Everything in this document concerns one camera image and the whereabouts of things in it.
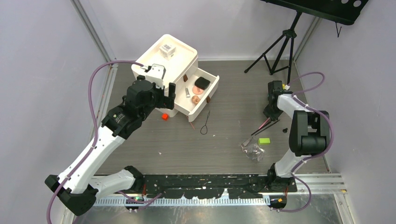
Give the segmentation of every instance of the black tripod stand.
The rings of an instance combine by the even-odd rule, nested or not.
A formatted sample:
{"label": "black tripod stand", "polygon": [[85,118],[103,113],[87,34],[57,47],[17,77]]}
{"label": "black tripod stand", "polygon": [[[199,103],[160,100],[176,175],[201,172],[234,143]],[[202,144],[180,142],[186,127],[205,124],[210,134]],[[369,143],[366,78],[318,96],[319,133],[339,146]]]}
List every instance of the black tripod stand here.
{"label": "black tripod stand", "polygon": [[[265,62],[267,63],[267,66],[268,66],[268,69],[269,69],[269,74],[270,75],[273,75],[273,74],[275,74],[275,73],[277,73],[277,72],[279,72],[279,71],[282,71],[282,70],[284,70],[284,69],[289,69],[289,73],[288,73],[288,75],[287,75],[287,84],[289,84],[289,82],[290,82],[290,73],[291,73],[291,61],[292,61],[292,58],[293,58],[293,46],[294,46],[294,38],[296,38],[296,36],[297,36],[297,34],[296,34],[296,32],[294,32],[294,28],[296,27],[296,25],[297,25],[297,22],[298,22],[298,19],[300,19],[300,16],[301,16],[301,12],[298,12],[297,11],[297,15],[296,15],[296,17],[294,18],[294,21],[293,21],[293,24],[291,25],[291,27],[290,27],[290,29],[287,29],[287,30],[284,30],[283,31],[283,33],[282,33],[282,36],[280,36],[276,41],[275,41],[275,43],[273,43],[255,62],[253,62],[253,64],[252,65],[250,65],[249,66],[249,68],[247,68],[246,70],[245,70],[245,73],[247,73],[260,59],[262,59],[263,57],[264,57],[264,59],[265,59]],[[283,37],[286,37],[286,39],[285,39],[285,41],[283,42],[283,45],[282,45],[282,47],[281,47],[281,51],[279,52],[279,54],[278,54],[278,57],[276,57],[276,60],[275,60],[275,62],[274,62],[274,64],[272,65],[272,67],[269,65],[269,63],[268,63],[268,59],[267,59],[267,57],[265,56],[265,54],[267,54],[268,52],[269,52],[269,50],[271,50],[279,41],[281,41],[281,39],[283,38]],[[289,65],[288,66],[286,66],[286,67],[283,67],[283,68],[281,68],[281,69],[278,69],[278,70],[275,70],[276,69],[276,66],[278,65],[278,63],[279,63],[279,60],[281,59],[281,56],[282,56],[282,54],[283,54],[283,52],[284,52],[284,50],[285,50],[285,48],[286,48],[286,45],[287,45],[287,43],[289,42],[289,39],[291,39],[291,47],[290,47],[290,57],[289,57]]]}

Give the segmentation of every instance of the white tray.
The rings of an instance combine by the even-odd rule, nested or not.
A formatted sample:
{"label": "white tray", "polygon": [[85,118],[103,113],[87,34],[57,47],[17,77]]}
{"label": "white tray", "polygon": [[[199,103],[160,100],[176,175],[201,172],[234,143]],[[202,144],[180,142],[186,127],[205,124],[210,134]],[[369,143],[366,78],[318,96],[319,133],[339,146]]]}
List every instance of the white tray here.
{"label": "white tray", "polygon": [[[171,44],[176,47],[175,54],[170,60],[164,58],[160,52],[160,46],[164,44]],[[136,61],[146,66],[152,64],[163,65],[166,69],[163,84],[165,85],[165,91],[168,91],[169,83],[176,82],[182,75],[184,75],[187,69],[197,60],[197,58],[197,50],[175,37],[165,34]],[[145,75],[144,70],[139,66],[132,65],[131,68],[135,77],[138,75]]]}

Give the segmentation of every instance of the clear plastic bag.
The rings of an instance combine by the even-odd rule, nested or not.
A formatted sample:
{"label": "clear plastic bag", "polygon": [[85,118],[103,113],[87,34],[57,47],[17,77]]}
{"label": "clear plastic bag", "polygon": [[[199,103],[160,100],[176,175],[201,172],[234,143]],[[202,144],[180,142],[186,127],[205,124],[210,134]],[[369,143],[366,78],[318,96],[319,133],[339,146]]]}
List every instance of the clear plastic bag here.
{"label": "clear plastic bag", "polygon": [[256,138],[251,137],[239,145],[249,159],[257,162],[263,160],[265,151],[257,144]]}

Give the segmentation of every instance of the white plastic drawer unit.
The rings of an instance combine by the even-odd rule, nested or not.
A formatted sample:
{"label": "white plastic drawer unit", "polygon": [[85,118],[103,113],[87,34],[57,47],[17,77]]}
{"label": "white plastic drawer unit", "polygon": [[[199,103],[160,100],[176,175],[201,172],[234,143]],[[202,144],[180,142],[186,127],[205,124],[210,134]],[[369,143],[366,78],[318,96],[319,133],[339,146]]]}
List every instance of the white plastic drawer unit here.
{"label": "white plastic drawer unit", "polygon": [[[171,46],[171,55],[164,54],[164,46]],[[175,108],[173,110],[158,109],[162,113],[168,114],[170,117],[175,116],[177,112],[180,111],[188,116],[189,122],[195,120],[207,104],[206,99],[213,96],[219,84],[218,76],[213,76],[198,68],[197,51],[169,34],[163,35],[136,61],[147,66],[159,64],[165,67],[166,73],[163,78],[165,95],[168,95],[169,83],[176,84]],[[144,70],[139,66],[132,65],[131,68],[135,77],[138,75],[145,75]],[[184,82],[183,79],[184,75],[188,78],[186,82]],[[209,80],[210,85],[201,95],[198,95],[201,100],[197,105],[195,105],[191,101],[191,98],[194,96],[192,88],[199,77]],[[191,95],[190,98],[186,97],[185,88],[188,88]]]}
{"label": "white plastic drawer unit", "polygon": [[[194,96],[194,93],[192,92],[192,88],[194,87],[195,81],[199,77],[206,78],[207,80],[210,81],[210,84],[201,95],[197,95],[201,100],[197,105],[195,105],[191,101],[191,98]],[[195,120],[195,118],[197,118],[199,113],[201,113],[202,109],[207,104],[206,99],[208,97],[212,98],[214,92],[217,90],[217,87],[219,85],[219,79],[220,79],[219,76],[214,76],[212,74],[209,74],[202,69],[197,69],[194,75],[188,78],[187,82],[184,82],[183,79],[180,79],[176,83],[176,86],[178,84],[179,85],[184,84],[184,88],[178,89],[176,92],[175,109],[187,115],[189,122]],[[191,95],[190,98],[186,97],[185,88],[188,88],[188,91],[190,92]]]}

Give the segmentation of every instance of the pink round object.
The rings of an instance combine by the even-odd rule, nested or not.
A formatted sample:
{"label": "pink round object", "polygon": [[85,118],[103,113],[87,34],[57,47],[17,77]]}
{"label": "pink round object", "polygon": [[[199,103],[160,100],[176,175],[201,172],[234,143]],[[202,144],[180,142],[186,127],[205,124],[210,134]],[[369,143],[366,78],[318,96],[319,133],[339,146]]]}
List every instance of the pink round object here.
{"label": "pink round object", "polygon": [[204,90],[203,90],[203,89],[200,89],[200,88],[198,88],[198,87],[196,87],[196,86],[194,86],[194,87],[192,88],[192,92],[193,92],[195,95],[201,95],[202,93],[204,93]]}

